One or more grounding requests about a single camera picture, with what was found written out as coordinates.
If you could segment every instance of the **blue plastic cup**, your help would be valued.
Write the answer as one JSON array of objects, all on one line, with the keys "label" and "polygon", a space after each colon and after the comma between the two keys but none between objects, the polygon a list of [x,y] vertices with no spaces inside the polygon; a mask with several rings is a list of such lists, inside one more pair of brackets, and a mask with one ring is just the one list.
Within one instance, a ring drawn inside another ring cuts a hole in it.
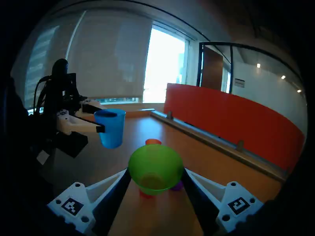
[{"label": "blue plastic cup", "polygon": [[102,145],[117,148],[122,144],[126,112],[120,109],[105,109],[94,113],[96,123],[105,125],[105,133],[99,133]]}]

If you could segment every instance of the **glass wall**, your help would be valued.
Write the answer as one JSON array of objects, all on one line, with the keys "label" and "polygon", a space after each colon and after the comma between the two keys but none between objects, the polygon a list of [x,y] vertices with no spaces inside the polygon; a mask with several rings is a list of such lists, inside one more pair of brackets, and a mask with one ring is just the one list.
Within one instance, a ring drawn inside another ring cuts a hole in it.
[{"label": "glass wall", "polygon": [[280,61],[261,52],[233,47],[232,94],[280,113],[306,137],[307,109],[303,86]]}]

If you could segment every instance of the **green plastic bowl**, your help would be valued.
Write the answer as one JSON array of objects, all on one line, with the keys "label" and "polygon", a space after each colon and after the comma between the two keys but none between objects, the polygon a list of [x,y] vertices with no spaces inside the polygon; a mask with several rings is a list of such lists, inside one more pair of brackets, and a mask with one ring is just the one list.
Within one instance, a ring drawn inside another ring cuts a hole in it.
[{"label": "green plastic bowl", "polygon": [[131,155],[128,170],[143,193],[158,195],[180,181],[184,166],[179,154],[172,148],[149,144]]}]

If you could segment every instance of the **sign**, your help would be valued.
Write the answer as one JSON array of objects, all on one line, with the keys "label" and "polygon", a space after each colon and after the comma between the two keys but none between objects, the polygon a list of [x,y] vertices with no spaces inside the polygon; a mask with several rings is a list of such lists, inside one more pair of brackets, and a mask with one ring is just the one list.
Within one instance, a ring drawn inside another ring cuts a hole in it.
[{"label": "sign", "polygon": [[245,80],[242,80],[242,79],[235,79],[234,80],[234,85],[235,86],[238,86],[238,87],[241,87],[241,88],[244,88],[245,87]]}]

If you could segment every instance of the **black cable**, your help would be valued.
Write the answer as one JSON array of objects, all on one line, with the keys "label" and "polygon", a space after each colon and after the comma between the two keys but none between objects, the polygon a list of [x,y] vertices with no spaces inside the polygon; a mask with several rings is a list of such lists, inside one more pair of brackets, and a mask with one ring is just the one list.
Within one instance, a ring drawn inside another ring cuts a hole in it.
[{"label": "black cable", "polygon": [[45,76],[43,78],[41,78],[38,82],[37,82],[37,85],[35,87],[35,92],[34,92],[34,100],[33,100],[33,114],[35,115],[35,104],[36,104],[36,92],[37,92],[37,88],[38,88],[38,85],[41,83],[41,82],[46,82],[47,80],[49,79],[49,76]]}]

